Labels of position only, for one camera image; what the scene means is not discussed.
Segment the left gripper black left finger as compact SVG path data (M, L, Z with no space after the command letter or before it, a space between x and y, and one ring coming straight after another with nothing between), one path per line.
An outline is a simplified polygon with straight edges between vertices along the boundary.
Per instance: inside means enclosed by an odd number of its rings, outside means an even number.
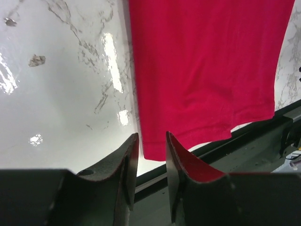
M91 183L83 205L92 226L127 226L134 206L139 135L134 133L114 152L80 171Z

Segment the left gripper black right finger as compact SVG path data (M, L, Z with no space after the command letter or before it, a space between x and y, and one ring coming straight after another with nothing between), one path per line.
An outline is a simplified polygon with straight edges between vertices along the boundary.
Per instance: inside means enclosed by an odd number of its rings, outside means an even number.
M174 224L232 223L232 181L166 133L166 169Z

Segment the crimson red t shirt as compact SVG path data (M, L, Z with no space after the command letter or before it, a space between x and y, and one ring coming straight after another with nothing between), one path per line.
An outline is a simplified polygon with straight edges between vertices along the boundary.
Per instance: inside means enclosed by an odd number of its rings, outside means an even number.
M292 0L129 2L143 154L166 159L165 133L187 149L271 119Z

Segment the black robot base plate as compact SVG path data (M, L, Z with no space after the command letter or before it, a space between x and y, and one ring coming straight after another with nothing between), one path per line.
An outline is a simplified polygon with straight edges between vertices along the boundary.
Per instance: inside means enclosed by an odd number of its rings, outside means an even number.
M277 110L271 120L234 131L231 139L209 143L193 154L224 172L272 172L301 145L301 102ZM137 178L131 226L170 226L166 165Z

